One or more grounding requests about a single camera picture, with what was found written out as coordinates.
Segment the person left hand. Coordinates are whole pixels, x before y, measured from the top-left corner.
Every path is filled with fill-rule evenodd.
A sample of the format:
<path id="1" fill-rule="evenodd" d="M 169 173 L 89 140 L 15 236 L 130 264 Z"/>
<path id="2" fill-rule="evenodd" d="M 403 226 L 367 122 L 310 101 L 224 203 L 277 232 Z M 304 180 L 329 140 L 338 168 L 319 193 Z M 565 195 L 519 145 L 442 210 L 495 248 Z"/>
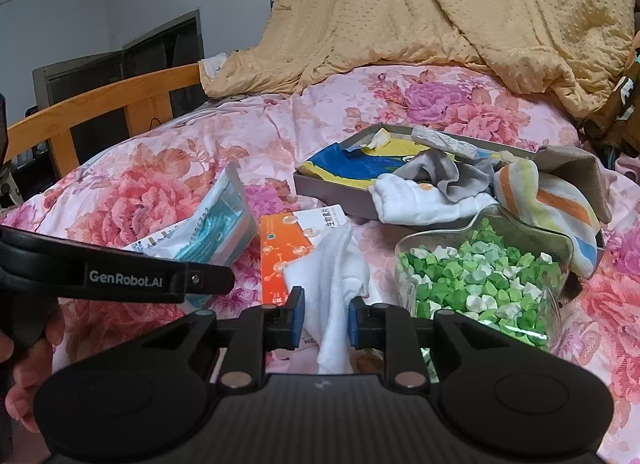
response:
<path id="1" fill-rule="evenodd" d="M 60 307 L 56 307 L 47 325 L 46 337 L 38 340 L 11 372 L 13 385 L 4 398 L 6 412 L 32 434 L 39 432 L 32 403 L 39 386 L 52 374 L 53 354 L 61 345 L 64 333 L 64 315 Z"/>

